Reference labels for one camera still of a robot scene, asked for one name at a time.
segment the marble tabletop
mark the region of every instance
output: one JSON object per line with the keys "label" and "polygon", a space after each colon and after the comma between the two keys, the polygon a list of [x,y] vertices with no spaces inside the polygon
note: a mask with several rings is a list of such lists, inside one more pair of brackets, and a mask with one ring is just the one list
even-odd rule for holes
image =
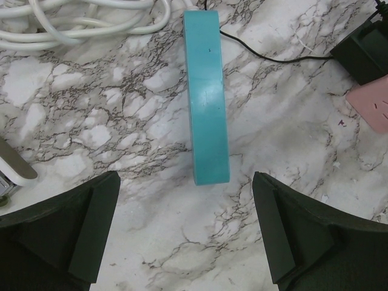
{"label": "marble tabletop", "polygon": [[[355,83],[335,61],[274,64],[223,38],[231,180],[195,186],[179,1],[153,35],[0,52],[0,135],[39,173],[0,215],[116,170],[121,193],[92,291],[277,290],[252,198],[254,172],[387,222],[388,136],[346,103]],[[328,54],[374,6],[209,2],[225,32],[278,59]]]}

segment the electrical socket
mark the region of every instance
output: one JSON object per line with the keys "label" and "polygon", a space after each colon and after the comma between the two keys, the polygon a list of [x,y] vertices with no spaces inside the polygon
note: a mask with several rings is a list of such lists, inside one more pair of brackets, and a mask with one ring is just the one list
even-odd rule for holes
{"label": "electrical socket", "polygon": [[374,131],[388,133],[388,75],[351,91],[346,99]]}

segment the white cable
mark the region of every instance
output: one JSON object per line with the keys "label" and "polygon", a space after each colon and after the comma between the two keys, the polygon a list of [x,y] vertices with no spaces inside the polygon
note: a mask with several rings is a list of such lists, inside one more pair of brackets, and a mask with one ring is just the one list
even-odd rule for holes
{"label": "white cable", "polygon": [[[158,0],[162,2],[163,15],[157,23],[145,27],[135,26],[145,17],[146,10],[153,8],[153,0],[28,0],[29,5],[25,1],[27,0],[5,0],[5,8],[0,8],[0,21],[2,20],[3,27],[8,28],[8,31],[0,30],[0,49],[44,50],[61,44],[79,44],[95,36],[120,33],[148,34],[162,29],[171,17],[170,0]],[[55,17],[52,13],[45,13],[47,10],[66,5],[72,1],[89,4],[85,17]],[[190,0],[183,1],[186,5],[190,2]],[[139,12],[128,21],[112,24],[96,18],[97,9],[102,6],[138,10]],[[23,25],[17,25],[18,29],[15,29],[17,22],[23,22]],[[20,33],[18,30],[22,30],[26,22],[27,26],[38,26],[46,32],[28,33],[28,30],[23,30]],[[58,30],[58,27],[64,24],[74,26],[70,30]]]}

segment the black power adapter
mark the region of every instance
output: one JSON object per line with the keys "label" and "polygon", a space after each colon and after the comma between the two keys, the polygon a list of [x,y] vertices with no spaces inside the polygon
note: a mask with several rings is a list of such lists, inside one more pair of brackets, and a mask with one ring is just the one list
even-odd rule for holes
{"label": "black power adapter", "polygon": [[[388,75],[388,4],[376,2],[377,11],[331,51],[360,85]],[[383,20],[372,22],[377,14]]]}

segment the white thin wire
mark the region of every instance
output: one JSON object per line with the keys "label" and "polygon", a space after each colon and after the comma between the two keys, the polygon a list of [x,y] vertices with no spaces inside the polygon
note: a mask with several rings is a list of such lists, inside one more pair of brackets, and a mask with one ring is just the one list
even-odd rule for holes
{"label": "white thin wire", "polygon": [[[34,51],[50,49],[60,44],[74,45],[94,36],[114,35],[118,33],[148,34],[162,29],[171,17],[170,0],[159,0],[163,5],[163,16],[160,21],[145,27],[134,27],[145,16],[145,11],[153,6],[153,0],[126,1],[126,0],[77,0],[89,3],[86,17],[59,17],[49,18],[44,12],[75,0],[28,0],[20,7],[0,9],[1,19],[16,19],[21,16],[34,16],[46,30],[44,33],[15,33],[0,30],[0,49]],[[131,20],[121,24],[112,24],[95,18],[98,6],[120,8],[127,10],[139,10]],[[63,24],[75,25],[70,30],[59,31],[57,26]]]}

